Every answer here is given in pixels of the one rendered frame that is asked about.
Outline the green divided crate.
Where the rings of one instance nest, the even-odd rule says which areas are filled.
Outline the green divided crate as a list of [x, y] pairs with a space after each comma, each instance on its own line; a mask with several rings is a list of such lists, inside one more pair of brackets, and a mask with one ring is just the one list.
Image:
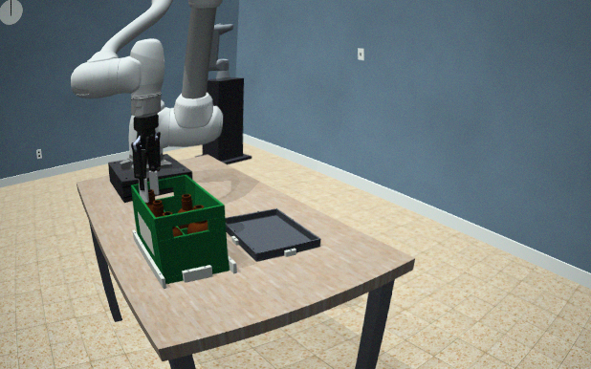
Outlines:
[[[156, 218], [140, 196], [139, 184], [131, 192], [137, 234], [164, 276], [165, 284], [184, 281], [182, 271], [204, 266], [211, 265], [212, 274], [229, 271], [225, 205], [187, 175], [158, 182], [159, 190], [173, 187], [174, 196], [156, 199], [162, 201], [164, 212], [170, 211], [171, 215]], [[191, 194], [193, 206], [205, 208], [178, 213], [183, 194]], [[173, 237], [173, 227], [206, 220], [208, 230], [187, 234], [187, 228], [183, 228], [183, 235]]]

